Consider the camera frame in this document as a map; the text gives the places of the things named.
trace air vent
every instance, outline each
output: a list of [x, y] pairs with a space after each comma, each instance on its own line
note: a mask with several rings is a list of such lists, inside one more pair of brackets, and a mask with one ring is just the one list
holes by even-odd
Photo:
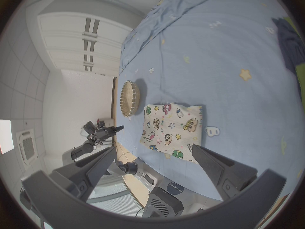
[[34, 129], [16, 133], [19, 152], [25, 170], [38, 158]]
[[150, 205], [156, 207], [162, 214], [164, 214], [165, 217], [168, 216], [169, 212], [168, 212], [167, 207], [163, 203], [161, 203], [159, 200], [153, 199]]

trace white cartoon-print cloth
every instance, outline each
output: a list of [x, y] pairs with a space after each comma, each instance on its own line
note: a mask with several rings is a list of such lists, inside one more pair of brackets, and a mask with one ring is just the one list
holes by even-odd
[[201, 145], [201, 131], [201, 106], [149, 104], [144, 108], [140, 143], [154, 151], [197, 163], [192, 156], [192, 144]]

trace ceiling air conditioner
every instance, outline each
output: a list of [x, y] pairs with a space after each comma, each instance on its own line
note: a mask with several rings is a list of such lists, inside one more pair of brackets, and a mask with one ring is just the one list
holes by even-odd
[[22, 163], [27, 170], [38, 158], [34, 129], [16, 133], [18, 150], [21, 155]]

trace gray wall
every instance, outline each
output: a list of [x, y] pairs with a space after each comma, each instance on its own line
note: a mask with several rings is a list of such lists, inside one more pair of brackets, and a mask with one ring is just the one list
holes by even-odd
[[[11, 120], [15, 147], [3, 155], [0, 152], [0, 173], [19, 203], [21, 178], [37, 170], [46, 171], [42, 109], [48, 75], [49, 70], [29, 36], [25, 9], [21, 7], [0, 37], [0, 119]], [[31, 128], [34, 129], [39, 158], [25, 170], [17, 149], [16, 132]], [[25, 211], [39, 224], [33, 212]]]

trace white cabinet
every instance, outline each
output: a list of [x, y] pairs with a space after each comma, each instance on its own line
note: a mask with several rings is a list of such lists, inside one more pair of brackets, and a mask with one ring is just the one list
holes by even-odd
[[118, 76], [121, 45], [132, 28], [75, 12], [40, 14], [38, 24], [56, 68]]

